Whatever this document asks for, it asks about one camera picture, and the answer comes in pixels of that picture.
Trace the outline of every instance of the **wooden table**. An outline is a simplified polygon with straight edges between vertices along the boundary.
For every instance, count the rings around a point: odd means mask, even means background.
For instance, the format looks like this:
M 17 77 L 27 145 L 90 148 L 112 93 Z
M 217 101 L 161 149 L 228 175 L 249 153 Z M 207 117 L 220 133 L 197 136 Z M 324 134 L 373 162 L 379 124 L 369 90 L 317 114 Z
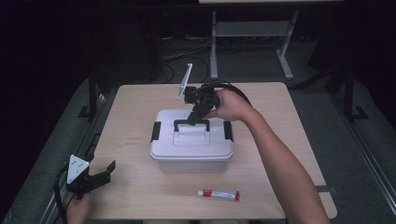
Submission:
M 267 119 L 275 133 L 303 164 L 315 185 L 326 185 L 286 86 L 282 83 L 234 83 Z M 91 173 L 117 162 L 111 183 L 92 192 L 91 218 L 100 219 L 267 219 L 284 218 L 248 128 L 233 124 L 233 156 L 223 174 L 164 174 L 150 156 L 157 113 L 185 109 L 178 85 L 120 87 L 95 150 Z M 196 196 L 198 189 L 239 189 L 242 202 Z M 330 218 L 336 208 L 321 192 Z

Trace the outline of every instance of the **tube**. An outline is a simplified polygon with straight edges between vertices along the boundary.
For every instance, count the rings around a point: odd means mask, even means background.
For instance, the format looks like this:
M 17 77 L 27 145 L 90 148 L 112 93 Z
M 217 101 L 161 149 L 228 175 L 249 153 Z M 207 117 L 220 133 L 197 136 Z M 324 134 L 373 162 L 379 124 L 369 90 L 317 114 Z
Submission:
M 197 191 L 197 195 L 205 198 L 217 198 L 241 202 L 241 194 L 239 190 L 200 189 Z

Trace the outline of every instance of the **human hand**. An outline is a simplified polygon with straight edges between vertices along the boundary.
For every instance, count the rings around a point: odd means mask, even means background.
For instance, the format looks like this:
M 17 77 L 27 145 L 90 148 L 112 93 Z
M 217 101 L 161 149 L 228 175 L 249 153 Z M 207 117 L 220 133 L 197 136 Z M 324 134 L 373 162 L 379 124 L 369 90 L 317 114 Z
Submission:
M 234 91 L 221 90 L 216 93 L 220 100 L 220 107 L 210 111 L 204 119 L 221 118 L 230 121 L 245 121 L 248 114 L 255 112 L 254 109 L 244 98 Z
M 69 205 L 66 208 L 66 216 L 67 216 L 67 223 L 69 224 L 81 224 L 85 223 L 88 214 L 91 211 L 91 194 L 85 193 L 81 199 L 78 199 L 77 196 L 69 196 L 71 198 L 67 200 L 70 201 Z

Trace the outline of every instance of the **white plastic box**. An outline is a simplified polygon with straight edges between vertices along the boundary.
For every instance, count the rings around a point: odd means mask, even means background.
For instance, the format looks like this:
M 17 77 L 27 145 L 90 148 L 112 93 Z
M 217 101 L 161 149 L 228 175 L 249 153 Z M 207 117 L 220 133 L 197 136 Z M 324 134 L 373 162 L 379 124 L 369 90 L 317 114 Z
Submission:
M 175 125 L 190 110 L 162 110 L 154 123 L 151 157 L 164 173 L 223 173 L 233 155 L 230 121 L 210 119 L 209 125 Z

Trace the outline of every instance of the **metal stand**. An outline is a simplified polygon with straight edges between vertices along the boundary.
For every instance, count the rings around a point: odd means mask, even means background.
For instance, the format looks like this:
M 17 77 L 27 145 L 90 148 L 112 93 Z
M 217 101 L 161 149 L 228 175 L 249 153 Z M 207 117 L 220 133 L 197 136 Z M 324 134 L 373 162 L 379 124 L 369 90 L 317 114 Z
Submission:
M 90 76 L 88 77 L 88 85 L 89 85 L 89 91 L 90 91 L 90 106 L 83 106 L 81 110 L 79 111 L 78 117 L 79 118 L 89 118 L 88 121 L 91 122 L 93 118 L 96 115 L 97 111 L 97 106 L 96 106 L 96 84 L 94 81 L 94 74 L 93 72 L 90 73 Z
M 350 122 L 354 122 L 355 119 L 368 119 L 361 106 L 356 106 L 359 114 L 353 114 L 353 75 L 350 69 L 346 71 L 346 87 L 344 97 L 344 113 Z
M 216 11 L 212 19 L 212 50 L 210 52 L 210 77 L 216 79 L 218 63 L 216 58 L 216 41 L 218 36 L 285 36 L 281 49 L 276 50 L 283 73 L 287 80 L 293 79 L 285 58 L 289 46 L 298 10 L 294 10 L 289 21 L 217 21 Z

